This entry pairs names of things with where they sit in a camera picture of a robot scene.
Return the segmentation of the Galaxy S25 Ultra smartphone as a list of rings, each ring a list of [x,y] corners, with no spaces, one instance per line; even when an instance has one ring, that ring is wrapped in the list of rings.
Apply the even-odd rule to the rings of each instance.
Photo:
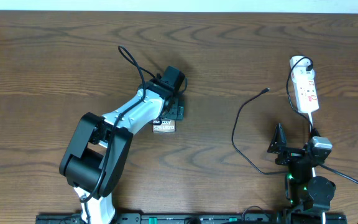
[[[153,120],[152,121],[152,131],[154,133],[174,133],[176,131],[175,120],[166,119],[166,120]]]

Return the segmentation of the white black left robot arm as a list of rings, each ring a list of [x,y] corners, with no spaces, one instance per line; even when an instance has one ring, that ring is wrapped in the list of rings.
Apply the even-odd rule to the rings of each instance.
[[[185,91],[179,82],[151,80],[120,108],[102,116],[84,114],[59,165],[78,194],[84,223],[111,223],[112,192],[121,178],[134,135],[170,112]]]

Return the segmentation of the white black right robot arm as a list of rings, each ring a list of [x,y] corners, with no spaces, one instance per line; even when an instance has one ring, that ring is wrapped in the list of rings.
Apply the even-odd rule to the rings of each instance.
[[[302,147],[288,147],[284,129],[277,124],[267,152],[276,154],[275,163],[288,167],[285,197],[291,207],[277,214],[280,223],[323,223],[329,211],[336,185],[313,172],[324,163],[333,148],[328,138],[314,129],[312,138]]]

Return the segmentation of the white USB charger adapter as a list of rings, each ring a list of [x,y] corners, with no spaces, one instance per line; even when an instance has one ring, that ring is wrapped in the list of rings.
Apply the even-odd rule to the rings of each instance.
[[[312,59],[302,55],[293,56],[290,59],[291,78],[293,80],[297,78],[313,79],[315,76],[313,66]]]

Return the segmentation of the white power strip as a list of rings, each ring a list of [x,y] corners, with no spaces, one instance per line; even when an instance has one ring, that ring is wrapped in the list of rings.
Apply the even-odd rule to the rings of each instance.
[[[319,109],[318,96],[314,78],[309,80],[306,78],[297,78],[293,80],[295,91],[296,107],[299,113],[309,114]]]

